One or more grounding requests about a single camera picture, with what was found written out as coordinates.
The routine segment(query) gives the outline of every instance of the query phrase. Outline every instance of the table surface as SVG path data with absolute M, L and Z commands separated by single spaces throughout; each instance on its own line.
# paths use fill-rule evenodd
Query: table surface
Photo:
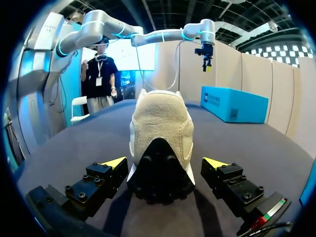
M 126 156 L 130 168 L 129 123 L 135 104 L 135 100 L 119 102 L 46 142 L 18 171 L 22 194 L 48 184 L 64 193 L 64 187 L 81 179 L 93 162 Z M 86 222 L 123 237 L 236 236 L 243 221 L 214 197 L 201 177 L 203 157 L 235 162 L 249 180 L 265 187 L 266 196 L 278 191 L 292 200 L 281 220 L 293 220 L 312 157 L 267 124 L 224 123 L 196 104 L 187 103 L 187 108 L 195 126 L 191 166 L 196 190 L 170 205 L 149 205 L 128 192 L 124 181 L 116 196 Z

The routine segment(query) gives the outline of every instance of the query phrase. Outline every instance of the lanyard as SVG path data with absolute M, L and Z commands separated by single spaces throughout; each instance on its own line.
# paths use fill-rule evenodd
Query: lanyard
M 100 62 L 98 62 L 98 69 L 99 69 L 99 77 L 101 77 L 101 68 L 102 68 L 103 62 L 100 64 Z

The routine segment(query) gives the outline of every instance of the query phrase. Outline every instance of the person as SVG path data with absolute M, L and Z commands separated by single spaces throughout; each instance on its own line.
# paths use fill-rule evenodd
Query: person
M 112 96 L 117 95 L 115 73 L 118 71 L 113 58 L 105 55 L 109 44 L 107 38 L 102 38 L 97 46 L 97 53 L 90 61 L 81 65 L 81 80 L 87 95 L 87 105 L 90 114 L 114 104 Z

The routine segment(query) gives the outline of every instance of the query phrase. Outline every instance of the cyan box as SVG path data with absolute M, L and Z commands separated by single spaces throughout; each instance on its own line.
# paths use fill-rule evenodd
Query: cyan box
M 224 122 L 264 123 L 269 99 L 230 88 L 203 86 L 201 106 Z

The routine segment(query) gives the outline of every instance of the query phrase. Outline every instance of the robotic arm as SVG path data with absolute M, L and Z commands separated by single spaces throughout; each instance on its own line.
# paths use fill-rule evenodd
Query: robotic arm
M 204 72 L 206 66 L 211 66 L 215 44 L 215 26 L 212 20 L 203 19 L 200 23 L 187 24 L 183 29 L 153 31 L 145 35 L 142 27 L 128 25 L 101 10 L 87 13 L 81 30 L 70 33 L 58 42 L 57 54 L 60 57 L 66 57 L 74 50 L 95 44 L 103 35 L 109 39 L 129 38 L 134 47 L 173 40 L 192 41 L 199 36 L 202 48 L 195 49 L 195 53 L 204 56 Z

